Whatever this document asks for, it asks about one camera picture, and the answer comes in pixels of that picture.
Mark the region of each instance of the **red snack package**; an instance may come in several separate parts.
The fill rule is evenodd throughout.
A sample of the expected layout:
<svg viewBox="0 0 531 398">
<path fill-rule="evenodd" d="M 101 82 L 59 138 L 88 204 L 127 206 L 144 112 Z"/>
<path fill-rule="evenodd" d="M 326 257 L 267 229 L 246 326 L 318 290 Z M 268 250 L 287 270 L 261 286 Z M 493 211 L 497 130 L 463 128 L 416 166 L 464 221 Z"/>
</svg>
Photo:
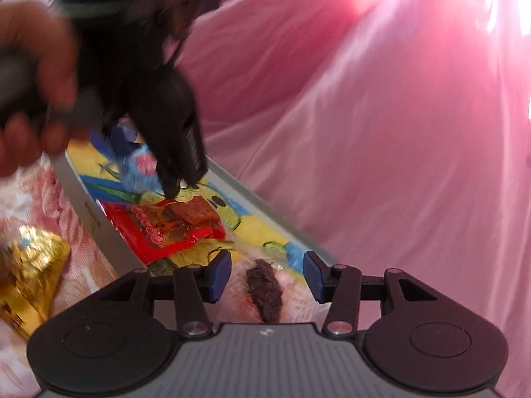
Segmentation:
<svg viewBox="0 0 531 398">
<path fill-rule="evenodd" d="M 190 248 L 200 239 L 226 236 L 219 215 L 201 196 L 155 205 L 102 200 L 98 204 L 144 265 Z"/>
</svg>

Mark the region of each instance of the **finger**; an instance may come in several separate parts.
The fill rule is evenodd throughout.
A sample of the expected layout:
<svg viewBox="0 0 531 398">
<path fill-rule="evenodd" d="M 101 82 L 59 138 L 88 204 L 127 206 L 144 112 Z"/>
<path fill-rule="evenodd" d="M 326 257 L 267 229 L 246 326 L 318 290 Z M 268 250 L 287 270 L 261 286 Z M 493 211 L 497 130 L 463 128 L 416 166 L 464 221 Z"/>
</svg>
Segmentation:
<svg viewBox="0 0 531 398">
<path fill-rule="evenodd" d="M 30 128 L 28 116 L 23 112 L 16 113 L 7 120 L 4 142 L 10 157 L 18 166 L 30 166 L 42 154 L 38 139 Z"/>
<path fill-rule="evenodd" d="M 65 19 L 36 0 L 6 0 L 0 5 L 0 46 L 17 46 L 36 57 L 44 98 L 59 107 L 73 105 L 79 49 Z"/>
<path fill-rule="evenodd" d="M 41 145 L 46 154 L 56 157 L 63 154 L 68 146 L 69 134 L 66 127 L 59 123 L 45 127 L 41 135 Z"/>
<path fill-rule="evenodd" d="M 17 164 L 7 153 L 4 134 L 0 130 L 0 178 L 11 176 L 17 171 Z"/>
<path fill-rule="evenodd" d="M 70 138 L 75 141 L 88 142 L 90 140 L 90 129 L 76 129 L 70 134 Z"/>
</svg>

